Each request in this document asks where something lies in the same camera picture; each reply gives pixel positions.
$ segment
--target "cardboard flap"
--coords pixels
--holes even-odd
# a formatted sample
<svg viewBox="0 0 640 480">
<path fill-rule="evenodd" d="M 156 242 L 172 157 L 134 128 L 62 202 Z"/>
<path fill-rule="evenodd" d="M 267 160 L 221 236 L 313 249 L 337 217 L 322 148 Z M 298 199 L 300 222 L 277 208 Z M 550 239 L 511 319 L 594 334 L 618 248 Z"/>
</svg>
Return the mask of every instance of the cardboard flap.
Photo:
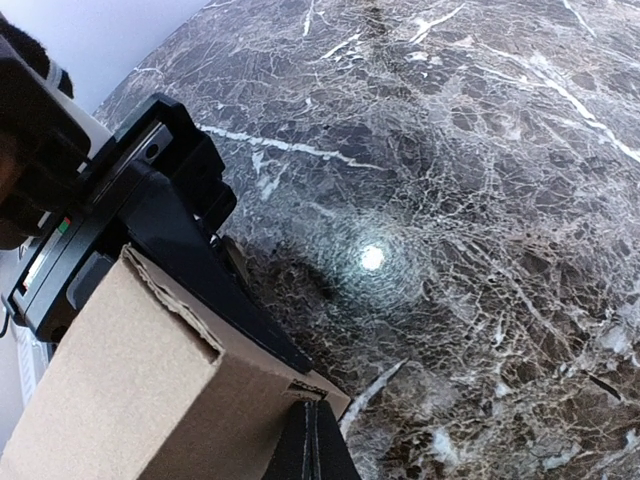
<svg viewBox="0 0 640 480">
<path fill-rule="evenodd" d="M 331 382 L 315 371 L 303 375 L 275 359 L 209 310 L 182 285 L 133 247 L 125 247 L 122 257 L 135 267 L 158 300 L 172 312 L 183 317 L 207 343 L 216 345 L 225 355 L 242 358 L 243 362 L 253 365 L 256 369 L 290 378 L 291 383 L 282 395 L 295 397 L 298 400 L 325 399 L 331 404 L 336 416 L 342 415 L 350 399 Z"/>
</svg>

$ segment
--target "black plastic bracket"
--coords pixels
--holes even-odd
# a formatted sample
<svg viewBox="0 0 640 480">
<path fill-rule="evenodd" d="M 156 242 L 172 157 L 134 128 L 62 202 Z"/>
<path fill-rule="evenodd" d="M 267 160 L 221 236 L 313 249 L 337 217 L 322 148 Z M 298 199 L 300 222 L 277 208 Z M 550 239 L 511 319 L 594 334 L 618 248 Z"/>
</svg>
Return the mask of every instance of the black plastic bracket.
<svg viewBox="0 0 640 480">
<path fill-rule="evenodd" d="M 328 402 L 291 407 L 262 480 L 361 480 Z"/>
</svg>

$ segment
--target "white wall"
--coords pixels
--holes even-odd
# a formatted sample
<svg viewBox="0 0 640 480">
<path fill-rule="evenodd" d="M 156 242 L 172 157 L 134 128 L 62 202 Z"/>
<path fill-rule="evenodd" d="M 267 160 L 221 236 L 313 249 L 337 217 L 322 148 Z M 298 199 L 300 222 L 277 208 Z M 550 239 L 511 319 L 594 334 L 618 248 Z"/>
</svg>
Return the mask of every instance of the white wall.
<svg viewBox="0 0 640 480">
<path fill-rule="evenodd" d="M 39 40 L 93 112 L 207 0 L 0 0 L 0 11 Z"/>
</svg>

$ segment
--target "screw hole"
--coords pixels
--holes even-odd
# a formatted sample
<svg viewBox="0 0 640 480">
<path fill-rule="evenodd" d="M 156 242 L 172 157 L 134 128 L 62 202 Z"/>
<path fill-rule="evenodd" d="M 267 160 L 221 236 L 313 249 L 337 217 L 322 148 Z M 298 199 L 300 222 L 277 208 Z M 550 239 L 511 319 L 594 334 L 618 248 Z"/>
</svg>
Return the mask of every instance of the screw hole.
<svg viewBox="0 0 640 480">
<path fill-rule="evenodd" d="M 151 160 L 152 158 L 154 158 L 156 155 L 158 155 L 159 150 L 160 148 L 155 143 L 152 145 L 149 145 L 145 153 L 145 155 L 147 156 L 147 159 Z"/>
</svg>

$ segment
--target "black object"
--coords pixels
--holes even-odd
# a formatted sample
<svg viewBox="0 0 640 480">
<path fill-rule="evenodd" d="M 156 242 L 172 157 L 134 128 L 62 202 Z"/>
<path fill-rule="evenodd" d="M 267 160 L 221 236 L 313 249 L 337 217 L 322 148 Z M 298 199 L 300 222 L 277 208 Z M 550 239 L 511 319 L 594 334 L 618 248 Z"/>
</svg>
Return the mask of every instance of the black object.
<svg viewBox="0 0 640 480">
<path fill-rule="evenodd" d="M 330 405 L 295 403 L 262 480 L 361 480 Z"/>
<path fill-rule="evenodd" d="M 2 297 L 14 321 L 41 341 L 60 341 L 108 264 L 133 243 L 270 354 L 310 371 L 309 358 L 250 301 L 225 267 L 223 252 L 210 246 L 236 199 L 222 182 L 224 164 L 213 142 L 184 106 L 154 95 L 116 140 L 109 161 L 95 164 L 100 174 L 88 181 L 93 203 L 53 217 L 46 227 L 51 233 L 22 259 L 13 288 Z"/>
<path fill-rule="evenodd" d="M 0 68 L 0 129 L 33 145 L 22 151 L 24 173 L 0 205 L 0 230 L 10 240 L 36 237 L 2 294 L 17 324 L 59 342 L 133 243 L 270 354 L 298 372 L 311 370 L 311 360 L 251 302 L 224 249 L 210 244 L 236 198 L 213 142 L 183 105 L 153 95 L 88 158 L 85 131 L 2 37 Z"/>
</svg>

